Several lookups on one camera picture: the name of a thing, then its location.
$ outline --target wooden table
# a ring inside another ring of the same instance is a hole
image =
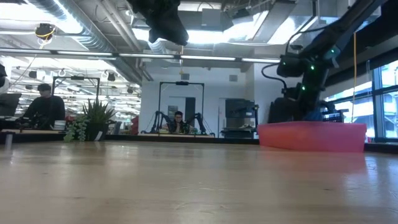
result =
[[[1,132],[9,132],[16,134],[59,134],[60,131],[52,131],[52,130],[19,130],[19,129],[3,129]]]
[[[398,157],[254,145],[0,150],[0,223],[396,224]]]
[[[153,136],[153,137],[175,137],[175,138],[214,138],[213,135],[201,134],[139,134],[139,136]]]

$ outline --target pink tub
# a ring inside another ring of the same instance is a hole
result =
[[[317,152],[363,152],[366,124],[288,122],[260,124],[260,145]]]

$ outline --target cable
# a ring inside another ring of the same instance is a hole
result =
[[[104,19],[99,19],[98,15],[97,15],[97,10],[98,10],[98,5],[95,6],[95,10],[94,10],[94,15],[95,15],[95,18],[97,19],[97,21],[98,22],[105,22],[107,17],[105,17]]]
[[[264,70],[265,70],[265,69],[270,68],[270,67],[273,67],[273,66],[276,66],[276,65],[279,65],[279,63],[273,63],[273,64],[270,64],[270,65],[264,66],[264,68],[262,68],[262,70],[261,70],[262,76],[264,76],[264,77],[266,77],[266,78],[269,78],[269,79],[272,79],[272,80],[277,80],[277,81],[282,82],[282,83],[284,84],[284,89],[286,90],[286,89],[287,89],[287,85],[286,85],[286,82],[285,82],[283,79],[281,79],[281,78],[276,78],[276,77],[270,77],[270,76],[268,76],[268,75],[266,75],[266,74],[264,73]]]
[[[156,113],[154,113],[154,114],[152,115],[152,118],[150,119],[150,121],[149,121],[149,123],[148,123],[148,125],[147,125],[147,128],[145,129],[145,131],[148,130],[149,125],[151,124],[152,120],[154,119],[155,114],[156,114]]]
[[[354,33],[354,88],[353,88],[353,109],[351,111],[351,123],[354,122],[354,107],[355,107],[355,87],[356,87],[356,74],[357,74],[357,65],[356,65],[356,32]]]
[[[203,4],[203,3],[206,3],[207,5],[209,5],[212,9],[214,9],[214,7],[208,2],[208,1],[202,1],[200,4],[199,4],[199,6],[198,6],[198,12],[199,12],[199,9],[200,9],[200,6]]]
[[[45,42],[47,41],[47,39],[48,39],[49,36],[50,36],[50,34],[46,36]],[[41,45],[39,49],[42,50],[44,46],[45,46],[45,44],[44,44],[44,45]],[[18,82],[18,81],[26,74],[26,72],[30,69],[30,67],[32,66],[33,62],[36,60],[36,58],[37,58],[37,54],[35,54],[35,57],[32,59],[32,61],[31,61],[30,64],[28,65],[28,67],[27,67],[27,68],[25,69],[25,71],[14,81],[14,83],[10,84],[10,85],[8,86],[8,88],[6,88],[5,90],[3,90],[1,93],[7,92],[12,86],[16,85],[17,82]]]
[[[306,31],[298,31],[297,33],[293,34],[293,35],[289,38],[289,40],[287,41],[287,43],[286,43],[285,54],[289,51],[290,41],[292,41],[293,37],[295,37],[295,36],[297,36],[297,35],[299,35],[299,34],[306,34],[306,33],[310,33],[310,32],[320,31],[320,30],[325,29],[325,28],[328,27],[328,26],[329,26],[329,25],[324,26],[324,27],[320,27],[320,28],[316,28],[316,29],[306,30]]]

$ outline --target white wall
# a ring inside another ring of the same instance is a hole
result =
[[[155,81],[143,82],[141,113],[139,117],[139,130],[145,130],[151,117],[158,109],[159,100],[159,82],[176,82],[180,81],[180,68],[148,68],[148,72]],[[190,74],[189,82],[205,84],[205,102],[203,117],[209,124],[210,129],[217,134],[218,131],[218,107],[220,98],[244,98],[246,90],[245,73],[241,73],[236,68],[184,68],[184,73]],[[238,75],[238,82],[230,82],[229,75]],[[162,92],[163,102],[161,110],[167,112],[167,104],[170,103],[172,97],[195,97],[196,110],[201,112],[201,91],[194,86],[175,86],[170,85]],[[153,121],[149,124],[147,131],[150,131]]]
[[[254,64],[254,100],[259,105],[259,124],[268,122],[269,107],[278,97],[282,97],[282,82],[262,76],[261,70],[266,64]],[[294,87],[302,78],[282,78],[276,74],[277,67],[270,67],[264,73],[285,80],[287,87]]]

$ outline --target man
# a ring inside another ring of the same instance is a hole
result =
[[[163,125],[163,129],[168,130],[171,134],[189,134],[185,133],[185,130],[183,129],[183,126],[185,123],[182,121],[183,113],[181,111],[177,111],[174,114],[174,120],[172,121],[171,128],[173,130],[169,130],[169,127],[167,124]]]
[[[30,104],[23,117],[34,121],[39,129],[50,129],[55,121],[65,120],[65,104],[61,97],[51,95],[49,84],[40,84],[37,90],[41,97]]]

